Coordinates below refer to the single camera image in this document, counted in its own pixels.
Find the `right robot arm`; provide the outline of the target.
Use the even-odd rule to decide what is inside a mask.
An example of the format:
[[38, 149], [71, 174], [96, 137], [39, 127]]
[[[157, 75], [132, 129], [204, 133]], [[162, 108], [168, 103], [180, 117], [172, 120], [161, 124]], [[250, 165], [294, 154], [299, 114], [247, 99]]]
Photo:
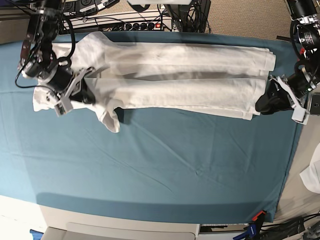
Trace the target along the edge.
[[[30, 3], [31, 15], [27, 34], [22, 43], [19, 75], [36, 79], [36, 90], [44, 91], [49, 98], [63, 97], [84, 104], [95, 104], [96, 98], [84, 77], [92, 71], [74, 72], [72, 56], [76, 50], [76, 38], [71, 21], [63, 13], [65, 4], [60, 0], [36, 0]], [[71, 49], [67, 55], [58, 57], [53, 41], [60, 27], [67, 23], [71, 37]]]

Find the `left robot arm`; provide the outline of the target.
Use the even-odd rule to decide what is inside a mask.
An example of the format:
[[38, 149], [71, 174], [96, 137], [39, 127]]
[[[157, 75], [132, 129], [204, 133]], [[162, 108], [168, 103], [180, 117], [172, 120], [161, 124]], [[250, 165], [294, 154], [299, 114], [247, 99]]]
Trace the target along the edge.
[[305, 117], [304, 100], [320, 85], [320, 14], [312, 0], [288, 0], [290, 13], [290, 43], [298, 58], [294, 73], [271, 77], [255, 104], [257, 112], [272, 115], [280, 111], [301, 111]]

